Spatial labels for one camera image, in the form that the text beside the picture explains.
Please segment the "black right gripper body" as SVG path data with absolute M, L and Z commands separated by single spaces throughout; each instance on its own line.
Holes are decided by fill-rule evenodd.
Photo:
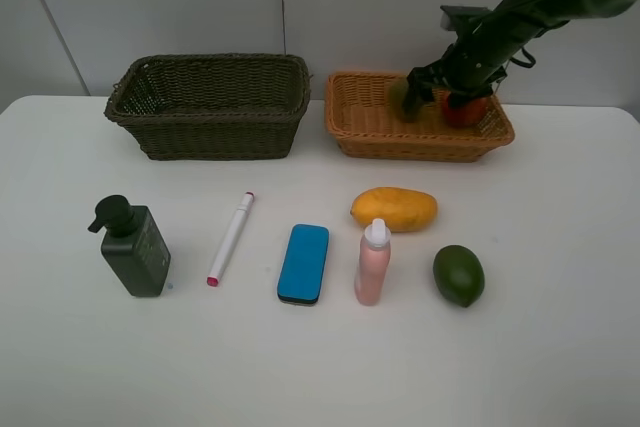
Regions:
M 456 41 L 434 65 L 441 66 L 441 87 L 472 92 L 492 87 L 504 75 L 502 66 L 538 35 L 538 22 L 524 14 L 491 12 L 455 33 Z

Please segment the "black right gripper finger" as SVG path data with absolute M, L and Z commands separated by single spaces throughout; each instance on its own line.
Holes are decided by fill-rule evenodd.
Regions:
M 493 88 L 491 86 L 485 86 L 472 92 L 451 91 L 447 97 L 447 105 L 449 108 L 463 108 L 473 101 L 486 99 L 492 95 Z
M 402 114 L 408 122 L 414 122 L 425 103 L 434 100 L 434 90 L 442 86 L 440 65 L 414 67 L 406 77 L 407 91 L 402 101 Z

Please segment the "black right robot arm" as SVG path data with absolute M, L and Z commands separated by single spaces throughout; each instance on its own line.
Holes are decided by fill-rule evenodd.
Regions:
M 415 120 L 438 90 L 449 92 L 456 109 L 489 97 L 506 78 L 507 65 L 535 66 L 526 49 L 530 41 L 573 20 L 619 16 L 636 1 L 502 0 L 493 9 L 444 5 L 442 27 L 455 32 L 456 40 L 438 60 L 410 71 L 401 116 Z

